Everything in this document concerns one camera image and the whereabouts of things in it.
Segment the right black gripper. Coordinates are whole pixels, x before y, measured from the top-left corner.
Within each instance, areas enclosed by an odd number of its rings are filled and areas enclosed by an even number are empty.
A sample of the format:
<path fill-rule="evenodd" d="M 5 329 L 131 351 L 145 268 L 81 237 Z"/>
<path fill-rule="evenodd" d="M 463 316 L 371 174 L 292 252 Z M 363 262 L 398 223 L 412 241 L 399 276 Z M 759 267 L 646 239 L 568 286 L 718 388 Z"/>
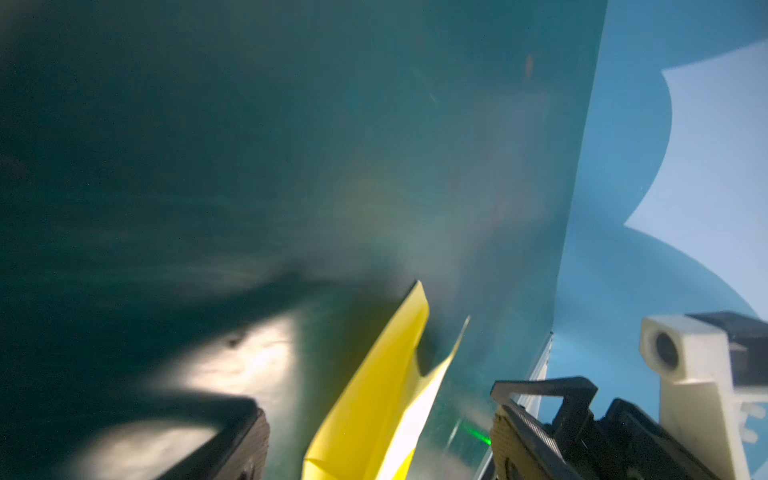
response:
<path fill-rule="evenodd" d="M 716 475 L 636 405 L 615 399 L 599 420 L 589 412 L 598 388 L 583 376 L 497 381 L 490 431 L 497 479 L 714 479 Z M 513 397 L 562 400 L 543 424 Z"/>

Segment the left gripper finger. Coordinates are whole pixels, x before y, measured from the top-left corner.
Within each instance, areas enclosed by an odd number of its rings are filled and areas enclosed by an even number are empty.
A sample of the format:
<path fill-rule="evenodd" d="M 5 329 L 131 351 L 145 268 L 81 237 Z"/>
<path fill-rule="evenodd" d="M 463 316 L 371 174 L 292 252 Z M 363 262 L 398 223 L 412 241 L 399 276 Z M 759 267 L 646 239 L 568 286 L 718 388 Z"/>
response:
<path fill-rule="evenodd" d="M 270 425 L 250 397 L 218 399 L 222 429 L 157 479 L 262 479 Z"/>

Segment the yellow square paper sheet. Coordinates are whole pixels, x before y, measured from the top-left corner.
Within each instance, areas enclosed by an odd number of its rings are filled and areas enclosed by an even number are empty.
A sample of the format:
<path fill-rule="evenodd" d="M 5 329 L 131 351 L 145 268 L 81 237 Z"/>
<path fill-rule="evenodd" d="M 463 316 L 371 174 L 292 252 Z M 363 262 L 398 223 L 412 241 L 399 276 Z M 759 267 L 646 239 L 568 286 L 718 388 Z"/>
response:
<path fill-rule="evenodd" d="M 430 372 L 417 347 L 430 307 L 414 283 L 323 420 L 303 458 L 303 479 L 405 479 L 442 382 L 469 324 Z"/>

